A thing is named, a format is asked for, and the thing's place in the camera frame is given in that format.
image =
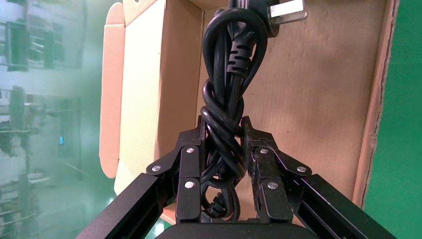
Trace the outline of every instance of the brown cardboard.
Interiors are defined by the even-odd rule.
[[[391,41],[396,22],[399,2],[389,0],[384,17],[384,27],[381,33],[378,60],[375,67],[374,83],[372,84],[371,99],[368,107],[365,131],[363,134],[362,148],[360,150],[359,164],[356,174],[356,183],[352,201],[357,206],[364,206],[366,189],[368,187],[372,158],[377,145],[377,134],[381,120],[384,85],[387,77],[388,63],[391,56]]]
[[[135,20],[139,15],[146,11],[153,3],[157,0],[129,0],[125,1],[123,5],[124,9],[124,21],[126,26]]]
[[[193,1],[214,7],[214,1]],[[131,2],[123,0],[123,6]],[[371,154],[362,150],[373,151],[374,137],[368,135],[374,131],[368,127],[377,124],[378,117],[371,115],[379,114],[374,101],[382,95],[374,92],[374,84],[385,75],[388,54],[382,52],[391,44],[380,36],[388,35],[387,28],[391,32],[391,21],[384,19],[396,5],[387,0],[307,1],[307,20],[282,25],[279,36],[269,40],[264,62],[244,95],[244,115],[251,116],[255,128],[271,132],[282,151],[350,199],[362,198],[358,188],[365,188],[370,169]],[[117,193],[171,150],[179,131],[195,126],[207,78],[200,56],[202,32],[215,11],[199,6],[157,0],[143,12],[125,11],[125,19],[138,17],[126,20]],[[250,179],[243,179],[236,191],[241,219],[253,217]],[[166,216],[174,213],[168,210]]]

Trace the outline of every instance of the plug prong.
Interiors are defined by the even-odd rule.
[[[271,17],[283,16],[298,11],[304,10],[304,1],[303,0],[292,0],[270,7]]]
[[[276,25],[286,24],[289,22],[305,20],[307,16],[308,16],[307,12],[298,11],[298,12],[294,12],[287,15],[273,17],[271,18],[271,23],[276,24]]]

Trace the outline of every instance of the metal screw head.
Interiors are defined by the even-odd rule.
[[[160,169],[161,169],[161,166],[159,166],[159,165],[152,167],[152,171],[154,171],[154,172],[157,172]]]
[[[304,172],[306,172],[306,168],[305,167],[302,167],[302,166],[299,166],[298,167],[298,171],[301,172],[301,173],[304,173]]]
[[[189,181],[185,183],[185,188],[193,188],[194,186],[195,186],[194,182]]]
[[[270,189],[276,189],[276,188],[278,188],[278,184],[277,184],[277,183],[275,183],[275,182],[269,182],[269,183],[268,183],[268,187],[269,187]]]

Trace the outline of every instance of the coiled cable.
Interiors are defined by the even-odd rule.
[[[235,137],[242,136],[242,96],[264,59],[268,37],[262,19],[251,10],[237,8],[235,2],[231,0],[229,9],[215,13],[203,38],[209,79],[202,92],[207,161],[201,174],[201,202],[207,215],[237,221],[240,203],[235,186],[245,176],[245,165]],[[205,198],[208,187],[221,189],[216,198],[224,201],[223,212],[212,208],[215,199],[210,204]]]

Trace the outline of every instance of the connector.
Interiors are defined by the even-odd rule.
[[[280,24],[304,20],[307,17],[304,11],[303,0],[291,0],[280,3],[280,0],[245,0],[247,8],[257,13],[264,21],[268,37],[276,37]]]

